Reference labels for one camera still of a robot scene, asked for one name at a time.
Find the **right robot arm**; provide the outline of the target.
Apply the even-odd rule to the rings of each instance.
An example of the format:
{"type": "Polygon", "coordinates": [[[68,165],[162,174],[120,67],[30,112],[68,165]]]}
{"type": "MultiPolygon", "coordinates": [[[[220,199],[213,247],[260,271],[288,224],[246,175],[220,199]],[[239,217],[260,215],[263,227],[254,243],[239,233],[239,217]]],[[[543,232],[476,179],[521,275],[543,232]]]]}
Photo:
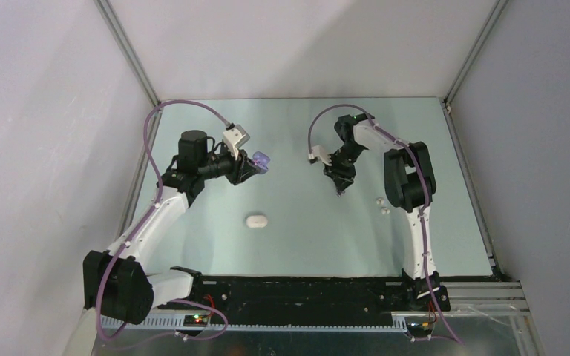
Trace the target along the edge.
{"type": "Polygon", "coordinates": [[[446,295],[430,247],[430,205],[436,180],[428,147],[392,136],[365,113],[339,117],[334,129],[341,147],[329,154],[320,145],[311,145],[309,161],[320,160],[324,174],[337,193],[343,194],[354,183],[355,163],[361,153],[376,150],[383,154],[387,200],[404,212],[410,231],[404,240],[403,303],[412,310],[442,310],[446,295]]]}

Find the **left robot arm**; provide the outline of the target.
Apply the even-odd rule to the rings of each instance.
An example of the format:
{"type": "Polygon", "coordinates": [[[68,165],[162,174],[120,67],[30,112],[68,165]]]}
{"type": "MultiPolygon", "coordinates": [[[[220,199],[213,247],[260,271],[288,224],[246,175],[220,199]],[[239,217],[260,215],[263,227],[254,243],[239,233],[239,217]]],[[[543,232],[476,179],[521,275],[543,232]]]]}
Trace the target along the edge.
{"type": "Polygon", "coordinates": [[[154,252],[170,227],[193,205],[206,181],[225,177],[239,185],[268,171],[270,158],[257,151],[248,155],[242,145],[245,131],[231,126],[212,148],[211,137],[199,130],[185,131],[178,153],[157,180],[157,190],[144,214],[104,251],[90,251],[82,264],[84,307],[124,323],[140,324],[160,305],[178,300],[196,309],[205,289],[195,280],[199,272],[171,267],[148,270],[154,252]]]}

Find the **purple earbud charging case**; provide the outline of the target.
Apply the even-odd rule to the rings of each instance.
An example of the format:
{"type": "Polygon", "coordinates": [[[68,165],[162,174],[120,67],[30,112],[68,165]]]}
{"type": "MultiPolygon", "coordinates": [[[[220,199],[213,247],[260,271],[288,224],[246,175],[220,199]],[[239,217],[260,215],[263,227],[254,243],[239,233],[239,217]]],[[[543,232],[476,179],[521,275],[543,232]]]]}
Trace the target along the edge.
{"type": "Polygon", "coordinates": [[[263,152],[256,151],[252,155],[252,163],[258,170],[258,174],[265,174],[269,170],[270,161],[271,159],[263,152]]]}

